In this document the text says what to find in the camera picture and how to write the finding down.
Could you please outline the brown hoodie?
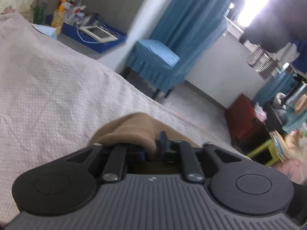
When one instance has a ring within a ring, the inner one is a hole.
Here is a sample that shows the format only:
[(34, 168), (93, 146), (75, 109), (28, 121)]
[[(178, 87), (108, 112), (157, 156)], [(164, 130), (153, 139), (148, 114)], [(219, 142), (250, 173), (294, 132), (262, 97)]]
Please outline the brown hoodie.
[(144, 164), (127, 164), (128, 173), (134, 174), (177, 174), (179, 168), (158, 161), (160, 132), (169, 140), (182, 140), (192, 147), (199, 146), (172, 127), (154, 119), (146, 113), (134, 113), (120, 117), (102, 126), (89, 140), (89, 145), (99, 143), (105, 146), (118, 143), (139, 145), (149, 156)]

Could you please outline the red storage box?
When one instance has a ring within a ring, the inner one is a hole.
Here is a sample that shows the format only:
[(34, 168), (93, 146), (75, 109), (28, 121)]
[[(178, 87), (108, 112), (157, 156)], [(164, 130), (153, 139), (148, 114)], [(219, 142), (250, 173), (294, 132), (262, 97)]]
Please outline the red storage box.
[(254, 104), (244, 94), (224, 111), (224, 115), (232, 145), (243, 153), (256, 149), (270, 138), (265, 123), (256, 116)]

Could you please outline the green plastic stool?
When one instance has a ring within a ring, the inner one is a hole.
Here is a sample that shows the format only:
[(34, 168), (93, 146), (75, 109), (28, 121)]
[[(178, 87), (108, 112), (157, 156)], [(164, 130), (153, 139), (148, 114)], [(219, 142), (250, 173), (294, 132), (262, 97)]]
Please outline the green plastic stool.
[(274, 164), (280, 161), (280, 158), (276, 152), (275, 144), (271, 139), (249, 152), (247, 157), (267, 167), (272, 167)]

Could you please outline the blue covered chair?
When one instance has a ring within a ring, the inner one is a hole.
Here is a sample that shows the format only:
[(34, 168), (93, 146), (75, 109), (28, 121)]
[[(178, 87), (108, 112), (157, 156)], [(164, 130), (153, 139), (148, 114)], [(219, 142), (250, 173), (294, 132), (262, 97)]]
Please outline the blue covered chair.
[(168, 96), (174, 88), (184, 83), (186, 76), (198, 59), (227, 30), (225, 17), (217, 19), (205, 29), (200, 39), (189, 43), (187, 52), (177, 55), (164, 43), (154, 39), (142, 39), (135, 43), (125, 65), (136, 72), (145, 82), (156, 88), (156, 97), (160, 92)]

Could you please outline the striped hanging garment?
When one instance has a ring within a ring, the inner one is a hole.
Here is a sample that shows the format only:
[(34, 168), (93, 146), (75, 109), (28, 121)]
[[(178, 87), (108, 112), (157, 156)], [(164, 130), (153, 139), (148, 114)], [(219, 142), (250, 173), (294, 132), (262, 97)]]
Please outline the striped hanging garment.
[(280, 71), (278, 60), (259, 45), (254, 46), (246, 62), (263, 80), (268, 80)]

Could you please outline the blue curtain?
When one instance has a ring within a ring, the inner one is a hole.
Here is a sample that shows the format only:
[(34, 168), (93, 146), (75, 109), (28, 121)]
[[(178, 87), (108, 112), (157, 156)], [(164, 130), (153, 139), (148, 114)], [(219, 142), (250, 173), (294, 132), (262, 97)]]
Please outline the blue curtain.
[(230, 0), (172, 0), (150, 39), (164, 43), (178, 56), (194, 51), (224, 20)]

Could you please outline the bottles on nightstand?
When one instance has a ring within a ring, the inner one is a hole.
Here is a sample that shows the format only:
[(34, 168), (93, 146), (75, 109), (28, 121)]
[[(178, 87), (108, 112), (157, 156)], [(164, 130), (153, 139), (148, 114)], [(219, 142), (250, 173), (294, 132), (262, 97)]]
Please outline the bottles on nightstand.
[(82, 18), (85, 5), (77, 5), (76, 0), (57, 0), (56, 7), (52, 15), (47, 14), (49, 0), (41, 0), (34, 8), (33, 23), (38, 25), (47, 24), (57, 30), (60, 34), (64, 23), (74, 24), (75, 20)]

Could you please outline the black hanging jacket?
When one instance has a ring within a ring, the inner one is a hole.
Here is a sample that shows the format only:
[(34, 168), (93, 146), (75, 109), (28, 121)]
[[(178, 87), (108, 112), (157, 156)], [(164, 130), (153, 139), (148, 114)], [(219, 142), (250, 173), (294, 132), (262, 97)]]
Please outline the black hanging jacket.
[(306, 40), (306, 0), (268, 0), (245, 27), (239, 42), (276, 53), (287, 43)]

